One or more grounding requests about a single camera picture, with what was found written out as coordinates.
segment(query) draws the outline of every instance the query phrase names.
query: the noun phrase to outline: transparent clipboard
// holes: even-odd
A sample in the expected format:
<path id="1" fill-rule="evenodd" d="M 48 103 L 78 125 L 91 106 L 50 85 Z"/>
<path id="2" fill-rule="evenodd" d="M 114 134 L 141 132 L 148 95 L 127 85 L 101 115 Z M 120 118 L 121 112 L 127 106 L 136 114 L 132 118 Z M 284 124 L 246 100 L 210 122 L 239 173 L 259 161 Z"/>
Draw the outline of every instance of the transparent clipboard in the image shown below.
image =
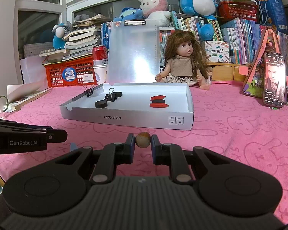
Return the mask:
<path id="1" fill-rule="evenodd" d="M 159 45 L 158 27 L 145 20 L 112 22 L 107 83 L 156 82 Z"/>

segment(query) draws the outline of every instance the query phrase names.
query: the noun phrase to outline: pink bunny plush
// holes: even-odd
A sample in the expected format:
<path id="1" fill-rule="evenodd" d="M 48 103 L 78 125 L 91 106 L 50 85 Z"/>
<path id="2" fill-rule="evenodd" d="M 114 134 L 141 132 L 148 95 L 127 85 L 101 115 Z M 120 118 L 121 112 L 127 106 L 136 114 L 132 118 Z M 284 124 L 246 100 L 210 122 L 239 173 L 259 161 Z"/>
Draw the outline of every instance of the pink bunny plush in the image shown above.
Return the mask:
<path id="1" fill-rule="evenodd" d="M 167 0 L 138 0 L 143 10 L 143 16 L 147 24 L 154 24 L 159 27 L 170 26 L 171 13 L 167 10 Z"/>

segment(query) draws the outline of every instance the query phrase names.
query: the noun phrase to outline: white box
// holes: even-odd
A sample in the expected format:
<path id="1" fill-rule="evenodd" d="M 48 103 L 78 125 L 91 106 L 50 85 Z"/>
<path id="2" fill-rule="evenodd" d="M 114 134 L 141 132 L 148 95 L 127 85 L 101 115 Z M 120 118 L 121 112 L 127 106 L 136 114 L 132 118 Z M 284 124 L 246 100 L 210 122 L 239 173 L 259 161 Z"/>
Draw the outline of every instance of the white box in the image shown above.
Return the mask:
<path id="1" fill-rule="evenodd" d="M 229 45 L 225 41 L 204 41 L 208 61 L 229 63 Z"/>
<path id="2" fill-rule="evenodd" d="M 108 101 L 106 108 L 95 108 L 95 102 L 103 100 L 111 87 L 123 95 Z M 166 96 L 169 107 L 150 107 L 151 97 L 157 95 Z M 90 97 L 83 92 L 60 105 L 60 109 L 65 119 L 147 128 L 191 130 L 194 119 L 191 91 L 183 83 L 100 84 Z"/>

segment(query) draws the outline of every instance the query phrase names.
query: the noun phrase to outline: doll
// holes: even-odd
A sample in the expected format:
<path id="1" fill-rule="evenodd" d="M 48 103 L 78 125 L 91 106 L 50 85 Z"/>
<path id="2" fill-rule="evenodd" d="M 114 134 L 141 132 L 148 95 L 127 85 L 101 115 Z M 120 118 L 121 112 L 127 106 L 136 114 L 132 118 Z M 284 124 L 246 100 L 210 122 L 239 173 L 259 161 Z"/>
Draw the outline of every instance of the doll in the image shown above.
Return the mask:
<path id="1" fill-rule="evenodd" d="M 157 82 L 199 84 L 200 89 L 209 90 L 207 56 L 194 34 L 176 30 L 166 43 L 165 69 L 156 75 Z"/>

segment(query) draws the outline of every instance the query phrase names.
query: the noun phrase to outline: round blue sticker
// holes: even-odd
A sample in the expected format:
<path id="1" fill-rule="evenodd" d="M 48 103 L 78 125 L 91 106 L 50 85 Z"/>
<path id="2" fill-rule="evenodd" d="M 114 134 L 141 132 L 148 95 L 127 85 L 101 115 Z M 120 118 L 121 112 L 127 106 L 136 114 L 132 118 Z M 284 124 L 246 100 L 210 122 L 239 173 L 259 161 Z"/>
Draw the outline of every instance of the round blue sticker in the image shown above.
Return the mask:
<path id="1" fill-rule="evenodd" d="M 77 78 L 76 70 L 72 67 L 65 68 L 62 77 L 68 82 L 74 81 Z"/>

